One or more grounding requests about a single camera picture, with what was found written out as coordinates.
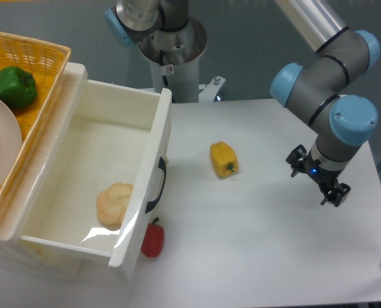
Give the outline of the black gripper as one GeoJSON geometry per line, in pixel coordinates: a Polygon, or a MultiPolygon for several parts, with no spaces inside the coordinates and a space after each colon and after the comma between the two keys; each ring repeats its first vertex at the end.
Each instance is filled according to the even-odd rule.
{"type": "Polygon", "coordinates": [[[291,167],[291,177],[295,177],[298,173],[305,173],[318,184],[323,194],[321,205],[331,203],[334,207],[338,207],[351,191],[349,185],[336,182],[341,170],[323,169],[319,159],[314,160],[311,153],[307,154],[307,150],[302,144],[295,147],[285,161],[291,167]]]}

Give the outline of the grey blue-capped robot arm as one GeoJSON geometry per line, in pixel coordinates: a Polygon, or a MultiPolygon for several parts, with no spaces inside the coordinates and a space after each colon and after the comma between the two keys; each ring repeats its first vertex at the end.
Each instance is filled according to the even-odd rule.
{"type": "MultiPolygon", "coordinates": [[[[308,67],[287,64],[270,93],[317,134],[310,150],[297,146],[287,157],[294,174],[305,173],[340,205],[350,191],[339,183],[378,121],[370,100],[339,93],[380,57],[380,44],[367,31],[352,31],[324,1],[279,1],[278,7],[317,55],[308,67]]],[[[199,89],[199,59],[207,33],[189,15],[187,1],[118,1],[105,13],[108,27],[124,46],[138,46],[147,59],[156,92],[168,89],[175,103],[213,101],[221,86],[214,78],[199,89]]]]}

